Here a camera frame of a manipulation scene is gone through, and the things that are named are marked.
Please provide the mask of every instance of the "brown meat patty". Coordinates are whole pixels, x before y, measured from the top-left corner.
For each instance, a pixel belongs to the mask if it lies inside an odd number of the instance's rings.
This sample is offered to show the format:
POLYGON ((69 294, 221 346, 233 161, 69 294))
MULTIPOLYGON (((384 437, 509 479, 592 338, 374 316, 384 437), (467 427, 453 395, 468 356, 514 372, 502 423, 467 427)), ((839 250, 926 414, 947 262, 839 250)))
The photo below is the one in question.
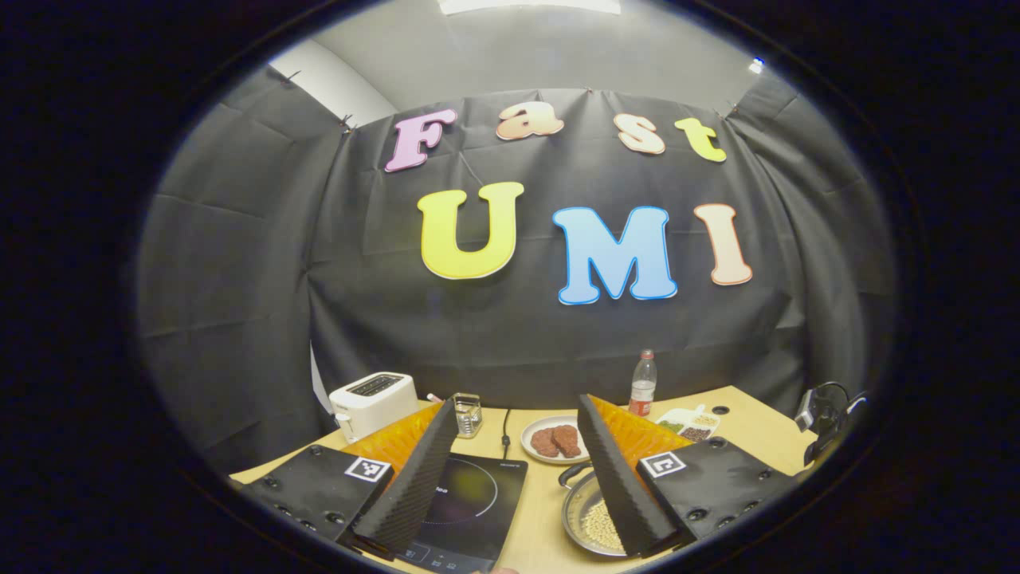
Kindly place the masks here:
POLYGON ((577 429, 571 425, 553 427, 553 445, 567 459, 580 455, 580 449, 577 448, 577 429))
POLYGON ((531 435, 531 448, 543 457, 556 457, 560 454, 556 446, 553 445, 553 429, 542 429, 531 435))

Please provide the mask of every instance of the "blue letter m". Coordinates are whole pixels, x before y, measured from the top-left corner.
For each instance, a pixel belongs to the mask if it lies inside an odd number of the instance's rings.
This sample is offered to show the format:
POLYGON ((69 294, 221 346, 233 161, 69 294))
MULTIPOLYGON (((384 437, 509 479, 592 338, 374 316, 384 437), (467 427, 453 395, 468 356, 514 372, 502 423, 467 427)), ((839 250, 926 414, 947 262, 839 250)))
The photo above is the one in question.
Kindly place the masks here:
POLYGON ((638 279, 630 285, 635 300, 665 300, 676 295, 666 257, 666 221, 669 213, 658 207, 635 207, 627 217, 619 241, 590 207, 567 207, 553 213, 553 222, 567 238, 567 285, 560 303, 582 306, 599 301, 591 267, 606 285, 609 297, 623 295, 630 267, 638 263, 638 279))

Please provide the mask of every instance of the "light fixture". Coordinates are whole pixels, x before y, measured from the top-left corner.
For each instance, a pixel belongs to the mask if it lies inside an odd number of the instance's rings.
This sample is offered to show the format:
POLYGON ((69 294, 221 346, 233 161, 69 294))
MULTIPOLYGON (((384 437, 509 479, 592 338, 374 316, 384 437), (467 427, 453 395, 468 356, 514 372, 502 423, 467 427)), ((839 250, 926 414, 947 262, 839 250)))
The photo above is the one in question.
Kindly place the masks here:
POLYGON ((607 14, 619 15, 620 13, 620 0, 439 0, 439 2, 440 9, 448 16, 482 8, 507 6, 560 6, 607 14))

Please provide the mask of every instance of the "yellow letter u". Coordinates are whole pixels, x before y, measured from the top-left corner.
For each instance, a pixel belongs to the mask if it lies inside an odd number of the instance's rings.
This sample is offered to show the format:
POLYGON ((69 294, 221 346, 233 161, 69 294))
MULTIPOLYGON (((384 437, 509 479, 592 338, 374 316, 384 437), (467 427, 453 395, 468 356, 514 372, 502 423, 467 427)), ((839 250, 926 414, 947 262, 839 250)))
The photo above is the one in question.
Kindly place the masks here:
POLYGON ((421 220, 421 260, 428 270, 446 278, 477 278, 503 268, 517 245, 515 202, 524 186, 515 181, 490 184, 478 190, 489 201, 489 243, 478 251, 457 247, 457 207, 467 199, 460 190, 438 191, 418 200, 421 220))

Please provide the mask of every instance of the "wooden table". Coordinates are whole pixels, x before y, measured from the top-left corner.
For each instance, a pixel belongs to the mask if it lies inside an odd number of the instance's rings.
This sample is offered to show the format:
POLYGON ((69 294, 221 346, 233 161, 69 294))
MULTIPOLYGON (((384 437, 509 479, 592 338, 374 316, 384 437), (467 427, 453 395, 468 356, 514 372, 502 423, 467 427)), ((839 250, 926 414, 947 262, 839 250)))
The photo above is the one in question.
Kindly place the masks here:
MULTIPOLYGON (((722 422, 715 435, 721 436, 755 456, 773 469, 794 475, 805 469, 804 450, 817 437, 811 431, 801 433, 792 419, 755 400, 735 387, 723 387, 708 393, 679 399, 657 402, 652 405, 648 420, 656 421, 671 409, 697 409, 704 405, 706 412, 713 407, 725 406, 729 413, 720 416, 722 422)), ((458 438, 453 442, 452 453, 478 457, 501 458, 503 456, 503 416, 505 409, 482 409, 482 425, 473 438, 458 438)), ((510 526, 498 566, 513 568, 521 574, 536 572, 557 572, 558 574, 609 574, 633 568, 645 560, 641 558, 608 558, 592 554, 570 539, 563 529, 560 518, 563 500, 567 491, 559 485, 557 478, 568 467, 552 465, 536 460, 520 446, 520 435, 528 424, 555 415, 575 415, 576 410, 522 411, 513 410, 507 420, 507 434, 510 435, 509 459, 527 461, 527 476, 517 512, 510 526)), ((347 447, 340 430, 316 440, 328 449, 341 450, 347 447)), ((305 448, 280 457, 275 461, 237 473, 232 478, 245 484, 261 478, 305 448)), ((425 574, 429 571, 406 562, 386 562, 368 556, 388 566, 410 572, 425 574)))

